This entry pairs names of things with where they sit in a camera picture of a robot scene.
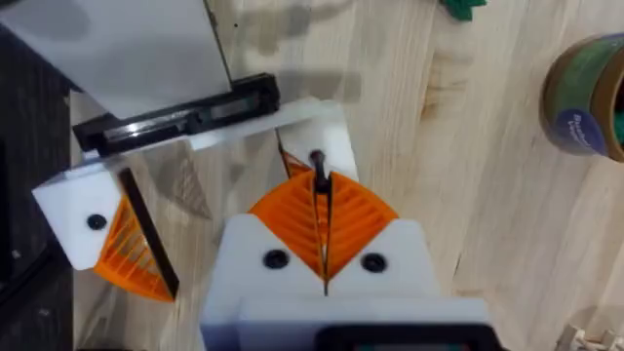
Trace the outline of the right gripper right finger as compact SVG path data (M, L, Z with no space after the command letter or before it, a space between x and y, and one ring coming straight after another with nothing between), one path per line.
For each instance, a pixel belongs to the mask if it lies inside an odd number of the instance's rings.
M331 174L326 295L436 297L441 294L423 229L366 187Z

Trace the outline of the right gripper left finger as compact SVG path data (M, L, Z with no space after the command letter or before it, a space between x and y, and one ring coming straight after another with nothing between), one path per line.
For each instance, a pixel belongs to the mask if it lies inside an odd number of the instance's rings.
M321 240L314 173L279 185L248 212L228 219L208 306L236 306L244 297L323 297Z

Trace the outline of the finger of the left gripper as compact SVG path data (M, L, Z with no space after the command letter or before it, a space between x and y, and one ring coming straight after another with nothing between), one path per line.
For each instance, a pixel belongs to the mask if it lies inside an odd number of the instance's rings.
M127 163L81 164L32 194L74 269L130 293L176 300L178 276Z
M332 100L299 100L282 112L292 122L277 128L279 144L297 165L313 167L311 154L325 155L325 173L358 181L358 168L342 106Z

